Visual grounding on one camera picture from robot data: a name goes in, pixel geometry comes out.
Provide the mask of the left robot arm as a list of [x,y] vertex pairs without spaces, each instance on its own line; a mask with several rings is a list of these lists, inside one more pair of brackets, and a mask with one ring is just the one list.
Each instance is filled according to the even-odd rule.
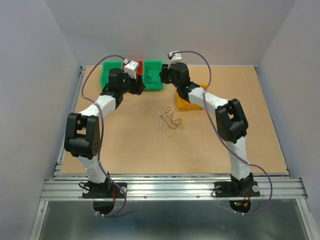
[[84,199],[113,198],[123,192],[122,189],[117,190],[109,179],[109,173],[102,169],[99,154],[104,118],[119,107],[124,94],[141,95],[145,89],[138,70],[138,64],[110,69],[108,83],[98,98],[81,112],[67,116],[64,149],[81,162],[88,176],[87,182],[79,185]]

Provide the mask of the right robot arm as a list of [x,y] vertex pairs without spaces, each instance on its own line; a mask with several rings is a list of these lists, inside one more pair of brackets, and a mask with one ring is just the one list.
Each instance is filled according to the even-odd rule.
[[250,169],[246,135],[249,127],[240,101],[227,100],[207,92],[191,81],[185,63],[163,64],[159,73],[162,83],[172,84],[178,95],[190,104],[205,109],[208,116],[214,115],[213,125],[218,138],[229,152],[230,181],[214,183],[212,194],[217,198],[244,198],[260,196],[258,183]]

